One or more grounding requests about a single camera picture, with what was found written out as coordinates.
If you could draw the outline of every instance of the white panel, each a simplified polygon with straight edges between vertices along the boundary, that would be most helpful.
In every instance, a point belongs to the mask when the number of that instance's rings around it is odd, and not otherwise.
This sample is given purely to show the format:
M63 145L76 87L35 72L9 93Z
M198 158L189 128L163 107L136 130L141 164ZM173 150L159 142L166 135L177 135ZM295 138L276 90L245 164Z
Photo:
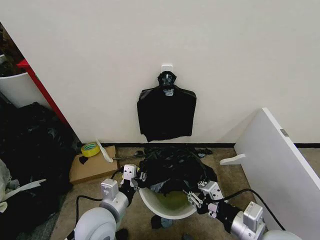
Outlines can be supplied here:
M0 21L83 142L139 143L137 101L173 64L191 137L234 143L268 106L320 143L319 0L3 0Z
M51 109L28 73L0 77L0 92L18 108L38 102Z
M259 110L234 149L245 154L242 168L286 228L304 240L320 236L320 179L267 108ZM264 208L268 229L277 223Z

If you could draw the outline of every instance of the white wall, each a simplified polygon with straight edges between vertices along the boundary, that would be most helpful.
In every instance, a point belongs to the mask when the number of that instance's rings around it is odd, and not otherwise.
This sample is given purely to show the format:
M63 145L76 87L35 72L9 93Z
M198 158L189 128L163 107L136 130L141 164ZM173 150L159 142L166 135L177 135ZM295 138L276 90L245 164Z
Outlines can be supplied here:
M235 142L268 107L320 143L320 1L4 1L0 21L83 142L145 142L136 102L173 63L197 94L192 137Z

